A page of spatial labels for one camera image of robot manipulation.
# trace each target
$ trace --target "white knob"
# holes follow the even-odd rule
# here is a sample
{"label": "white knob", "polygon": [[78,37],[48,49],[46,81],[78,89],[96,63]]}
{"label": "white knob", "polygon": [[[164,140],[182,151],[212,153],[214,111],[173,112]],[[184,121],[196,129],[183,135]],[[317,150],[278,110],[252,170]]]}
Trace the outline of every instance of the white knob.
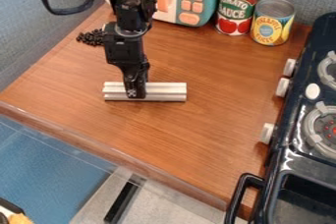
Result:
{"label": "white knob", "polygon": [[274,125],[265,123],[262,128],[260,141],[265,144],[269,144],[273,135],[273,131],[274,131]]}
{"label": "white knob", "polygon": [[297,64],[297,60],[288,59],[284,68],[284,76],[291,77],[293,75],[295,65]]}
{"label": "white knob", "polygon": [[290,82],[289,79],[285,79],[285,78],[280,79],[279,85],[275,91],[276,96],[285,97],[288,87],[289,87],[289,82]]}
{"label": "white knob", "polygon": [[309,84],[306,87],[306,97],[310,100],[315,100],[321,93],[321,89],[317,84]]}

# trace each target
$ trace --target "wooden tabletop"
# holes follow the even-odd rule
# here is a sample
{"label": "wooden tabletop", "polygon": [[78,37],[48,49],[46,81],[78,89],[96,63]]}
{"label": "wooden tabletop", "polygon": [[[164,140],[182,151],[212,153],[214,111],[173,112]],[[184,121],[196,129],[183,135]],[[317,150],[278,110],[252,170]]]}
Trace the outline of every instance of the wooden tabletop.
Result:
{"label": "wooden tabletop", "polygon": [[[248,35],[154,22],[144,38],[152,82],[188,83],[186,103],[105,102],[102,86],[120,81],[102,47],[76,42],[79,31],[113,20],[105,5],[1,93],[3,102],[129,154],[229,201],[245,172],[262,176],[263,123],[276,121],[274,91],[310,27],[295,25],[277,47]],[[245,200],[251,207],[252,196]]]}

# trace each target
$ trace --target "wire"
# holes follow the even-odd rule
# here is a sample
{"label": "wire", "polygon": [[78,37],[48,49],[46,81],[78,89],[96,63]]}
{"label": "wire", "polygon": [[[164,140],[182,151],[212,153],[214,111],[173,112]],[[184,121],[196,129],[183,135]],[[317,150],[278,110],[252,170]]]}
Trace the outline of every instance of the wire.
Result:
{"label": "wire", "polygon": [[90,7],[92,7],[94,0],[85,0],[81,6],[75,7],[75,8],[67,8],[67,9],[54,9],[50,7],[48,0],[41,0],[44,7],[53,15],[56,16],[68,16],[73,15],[77,13],[81,13]]}

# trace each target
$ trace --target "black stove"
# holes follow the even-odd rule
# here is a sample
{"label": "black stove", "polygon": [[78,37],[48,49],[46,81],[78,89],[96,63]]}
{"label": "black stove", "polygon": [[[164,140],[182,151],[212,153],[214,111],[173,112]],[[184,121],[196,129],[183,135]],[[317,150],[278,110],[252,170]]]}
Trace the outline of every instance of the black stove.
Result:
{"label": "black stove", "polygon": [[277,94],[286,101],[269,143],[265,178],[242,175],[225,223],[235,223],[248,187],[259,190],[251,224],[336,223],[336,13],[318,18]]}

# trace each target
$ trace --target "can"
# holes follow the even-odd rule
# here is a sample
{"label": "can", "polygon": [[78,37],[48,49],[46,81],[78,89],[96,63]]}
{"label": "can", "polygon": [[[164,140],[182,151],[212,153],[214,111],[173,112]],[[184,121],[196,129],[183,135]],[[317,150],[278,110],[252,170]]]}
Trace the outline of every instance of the can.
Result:
{"label": "can", "polygon": [[261,0],[255,6],[251,37],[267,46],[283,44],[288,40],[294,18],[295,8],[287,0]]}
{"label": "can", "polygon": [[249,32],[256,1],[219,0],[217,29],[230,35],[240,35]]}

